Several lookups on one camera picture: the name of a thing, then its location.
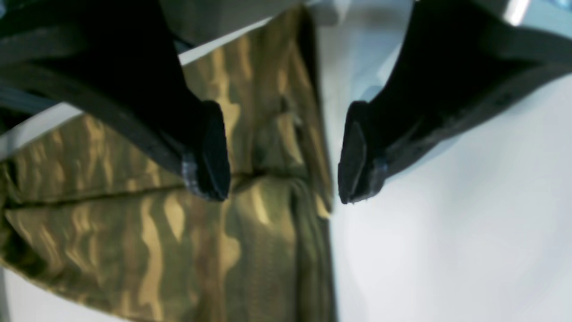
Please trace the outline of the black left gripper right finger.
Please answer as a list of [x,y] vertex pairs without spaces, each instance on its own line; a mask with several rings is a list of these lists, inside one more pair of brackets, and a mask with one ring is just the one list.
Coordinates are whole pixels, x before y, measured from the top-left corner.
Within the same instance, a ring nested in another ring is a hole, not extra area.
[[385,86],[347,111],[341,202],[376,196],[441,142],[571,69],[569,0],[416,0]]

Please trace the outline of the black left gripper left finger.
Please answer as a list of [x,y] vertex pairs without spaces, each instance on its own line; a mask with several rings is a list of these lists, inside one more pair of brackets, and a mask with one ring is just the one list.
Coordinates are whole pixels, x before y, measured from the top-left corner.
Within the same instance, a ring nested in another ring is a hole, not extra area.
[[227,199],[222,110],[186,85],[157,0],[3,0],[1,82],[66,102],[206,200]]

